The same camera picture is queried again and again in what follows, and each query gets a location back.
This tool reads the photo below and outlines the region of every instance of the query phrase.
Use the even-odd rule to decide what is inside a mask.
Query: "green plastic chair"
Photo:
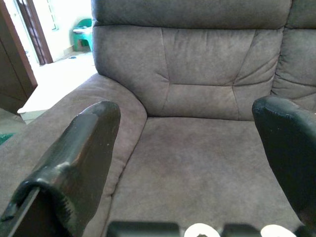
[[[81,46],[89,46],[92,51],[92,19],[87,18],[81,20],[73,30],[75,51],[79,51]]]

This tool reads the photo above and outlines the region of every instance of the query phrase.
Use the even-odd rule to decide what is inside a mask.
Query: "headrest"
[[[98,25],[188,29],[278,29],[291,0],[92,0]]]

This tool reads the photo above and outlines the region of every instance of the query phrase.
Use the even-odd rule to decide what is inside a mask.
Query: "wooden door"
[[[22,43],[0,0],[0,108],[16,114],[36,87]]]

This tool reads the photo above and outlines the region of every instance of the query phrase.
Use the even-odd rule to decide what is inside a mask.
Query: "green object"
[[[75,51],[79,51],[81,42],[82,46],[89,46],[92,51],[92,19],[81,20],[73,30]]]
[[[8,140],[10,137],[12,137],[14,133],[10,134],[0,134],[0,145],[4,143],[6,140]]]

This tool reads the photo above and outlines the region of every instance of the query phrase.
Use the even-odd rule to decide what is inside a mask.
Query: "sofa cushion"
[[[252,120],[269,95],[278,30],[96,26],[98,72],[131,90],[153,116]]]
[[[277,29],[291,0],[96,0],[95,19],[106,25],[172,28]]]
[[[101,202],[84,233],[87,237],[100,236],[111,203],[111,194],[147,118],[144,107],[130,91],[101,75],[92,76],[52,109],[29,124],[24,131],[0,146],[0,213],[3,213],[19,183],[31,173],[39,158],[62,134],[72,119],[88,106],[104,100],[119,105],[121,120]]]
[[[316,112],[316,1],[293,0],[272,94]]]
[[[251,121],[149,118],[123,172],[111,220],[267,224],[300,221]]]

